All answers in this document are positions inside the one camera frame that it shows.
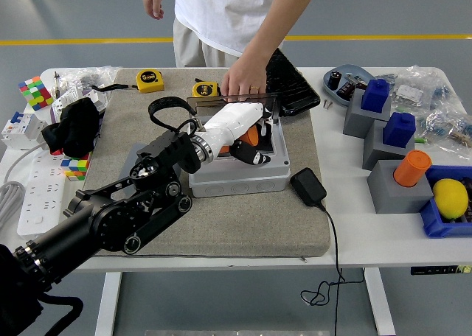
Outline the person's left hand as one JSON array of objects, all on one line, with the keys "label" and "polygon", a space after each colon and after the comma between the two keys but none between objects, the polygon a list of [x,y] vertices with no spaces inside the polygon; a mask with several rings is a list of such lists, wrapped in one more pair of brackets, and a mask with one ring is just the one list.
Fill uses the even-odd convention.
[{"label": "person's left hand", "polygon": [[225,73],[221,93],[225,96],[264,94],[267,57],[242,55]]}]

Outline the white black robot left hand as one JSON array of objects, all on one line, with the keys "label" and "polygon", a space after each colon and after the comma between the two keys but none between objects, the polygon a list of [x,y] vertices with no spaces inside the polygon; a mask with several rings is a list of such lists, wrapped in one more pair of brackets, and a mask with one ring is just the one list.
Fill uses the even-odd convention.
[{"label": "white black robot left hand", "polygon": [[240,139],[261,119],[271,120],[272,115],[260,102],[230,102],[225,105],[191,138],[200,162],[212,162],[225,146],[231,156],[243,163],[262,165],[270,162],[268,155]]}]

